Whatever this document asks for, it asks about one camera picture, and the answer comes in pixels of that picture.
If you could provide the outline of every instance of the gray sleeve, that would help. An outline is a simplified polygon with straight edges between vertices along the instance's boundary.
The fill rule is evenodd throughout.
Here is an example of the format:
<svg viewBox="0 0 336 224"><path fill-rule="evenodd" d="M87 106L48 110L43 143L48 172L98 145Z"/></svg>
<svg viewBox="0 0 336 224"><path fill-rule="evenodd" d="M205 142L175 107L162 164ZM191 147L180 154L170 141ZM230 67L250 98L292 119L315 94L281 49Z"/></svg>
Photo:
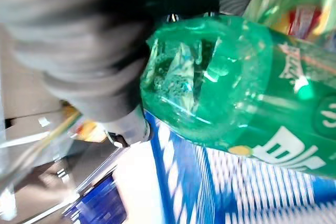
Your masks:
<svg viewBox="0 0 336 224"><path fill-rule="evenodd" d="M0 0L15 57L87 117L118 120L140 104L152 21L139 0Z"/></svg>

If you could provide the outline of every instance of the green packaging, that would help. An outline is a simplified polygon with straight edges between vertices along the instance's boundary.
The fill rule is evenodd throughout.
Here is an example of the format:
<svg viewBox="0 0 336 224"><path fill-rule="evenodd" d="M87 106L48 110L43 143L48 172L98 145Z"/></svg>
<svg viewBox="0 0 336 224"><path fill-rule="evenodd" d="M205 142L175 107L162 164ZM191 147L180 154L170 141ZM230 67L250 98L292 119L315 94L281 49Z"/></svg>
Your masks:
<svg viewBox="0 0 336 224"><path fill-rule="evenodd" d="M336 57L239 17L164 25L144 107L187 140L336 177Z"/></svg>

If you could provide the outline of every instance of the blue and white striped fabric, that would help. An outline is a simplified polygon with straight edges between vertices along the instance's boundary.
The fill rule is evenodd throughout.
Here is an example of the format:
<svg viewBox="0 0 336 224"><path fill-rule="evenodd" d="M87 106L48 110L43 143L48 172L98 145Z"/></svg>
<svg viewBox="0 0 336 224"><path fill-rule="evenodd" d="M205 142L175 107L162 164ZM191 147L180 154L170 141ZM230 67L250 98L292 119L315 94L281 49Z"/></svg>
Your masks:
<svg viewBox="0 0 336 224"><path fill-rule="evenodd" d="M335 181L195 146L147 118L167 223L336 223Z"/></svg>

